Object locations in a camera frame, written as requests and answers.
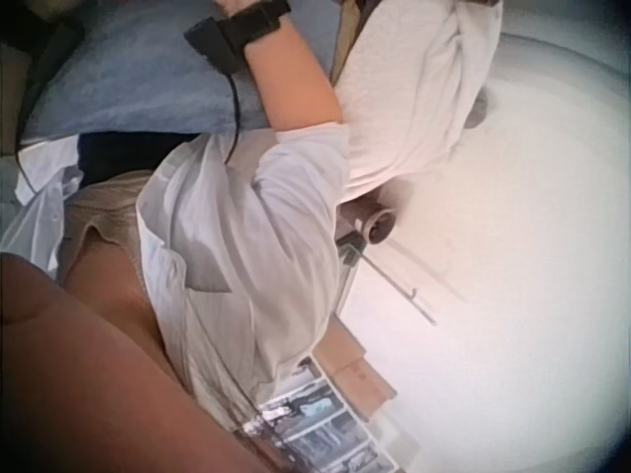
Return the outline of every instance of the brown box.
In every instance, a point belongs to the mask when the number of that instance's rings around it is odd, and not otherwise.
[[[368,421],[396,391],[364,359],[359,360],[332,377],[346,401],[364,421]]]
[[[329,377],[361,360],[365,354],[364,347],[335,315],[330,318],[326,333],[313,352],[314,358]]]

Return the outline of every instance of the blue towel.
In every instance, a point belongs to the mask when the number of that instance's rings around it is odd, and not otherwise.
[[[290,0],[292,20],[325,71],[333,62],[340,8]],[[26,142],[98,131],[217,133],[234,129],[228,81],[182,34],[217,10],[211,0],[90,2],[79,11],[85,42],[32,113]],[[268,126],[247,72],[235,77],[244,129]]]

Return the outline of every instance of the white wall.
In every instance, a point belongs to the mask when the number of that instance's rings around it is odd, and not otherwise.
[[[627,83],[503,39],[488,88],[486,121],[368,253],[438,326],[366,263],[342,312],[399,392],[410,472],[547,472],[628,420]]]

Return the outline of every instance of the black cable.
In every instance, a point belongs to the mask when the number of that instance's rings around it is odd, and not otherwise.
[[[233,93],[233,107],[235,110],[235,138],[233,140],[233,146],[230,148],[230,152],[228,153],[228,158],[224,161],[224,164],[230,162],[230,159],[237,148],[237,143],[239,142],[239,135],[241,133],[241,106],[239,105],[239,93],[237,92],[237,84],[235,84],[235,79],[230,74],[226,74],[226,78],[228,79],[228,83],[230,84],[230,89]]]

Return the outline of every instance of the black strap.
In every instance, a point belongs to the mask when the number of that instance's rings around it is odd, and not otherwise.
[[[277,30],[279,18],[291,11],[287,0],[263,0],[219,22],[219,26],[233,50],[242,54],[246,44]]]

